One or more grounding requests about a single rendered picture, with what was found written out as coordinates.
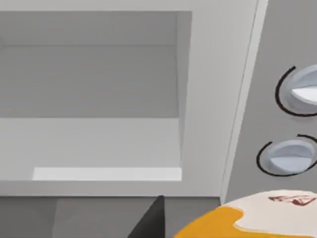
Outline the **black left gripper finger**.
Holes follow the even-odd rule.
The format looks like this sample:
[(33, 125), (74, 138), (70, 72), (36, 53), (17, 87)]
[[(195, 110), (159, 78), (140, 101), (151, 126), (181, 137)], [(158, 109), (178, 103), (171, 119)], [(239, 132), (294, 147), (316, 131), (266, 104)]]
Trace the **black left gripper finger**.
[(165, 238), (165, 197), (159, 195), (127, 238)]

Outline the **small grey microwave knob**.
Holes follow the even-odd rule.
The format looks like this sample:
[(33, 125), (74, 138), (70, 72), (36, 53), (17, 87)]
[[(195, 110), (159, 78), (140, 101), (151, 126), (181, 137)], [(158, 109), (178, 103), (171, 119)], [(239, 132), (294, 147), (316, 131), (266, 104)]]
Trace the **small grey microwave knob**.
[(270, 174), (300, 174), (317, 164), (317, 150), (313, 143), (307, 140), (285, 140), (265, 149), (260, 162)]

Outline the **pale microwave oven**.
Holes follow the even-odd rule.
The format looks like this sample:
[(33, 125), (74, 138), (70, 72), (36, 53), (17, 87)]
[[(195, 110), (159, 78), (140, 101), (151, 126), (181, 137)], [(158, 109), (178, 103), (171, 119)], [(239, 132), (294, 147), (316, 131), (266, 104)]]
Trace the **pale microwave oven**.
[(315, 63), (317, 0), (0, 0), (0, 196), (311, 190), (256, 154), (314, 145), (279, 80)]

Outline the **white and orange bottle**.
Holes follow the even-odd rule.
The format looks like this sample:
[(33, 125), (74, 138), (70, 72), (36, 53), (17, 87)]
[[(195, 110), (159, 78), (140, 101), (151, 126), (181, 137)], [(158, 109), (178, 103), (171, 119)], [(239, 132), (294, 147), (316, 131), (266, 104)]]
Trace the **white and orange bottle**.
[(225, 203), (173, 238), (317, 238), (317, 193), (271, 190)]

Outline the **large grey microwave knob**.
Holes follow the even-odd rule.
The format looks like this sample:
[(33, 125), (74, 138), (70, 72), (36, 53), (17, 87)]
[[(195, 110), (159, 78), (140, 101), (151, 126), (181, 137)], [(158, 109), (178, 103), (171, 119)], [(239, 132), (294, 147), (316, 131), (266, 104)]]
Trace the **large grey microwave knob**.
[(297, 71), (287, 80), (284, 96), (298, 113), (317, 113), (317, 64)]

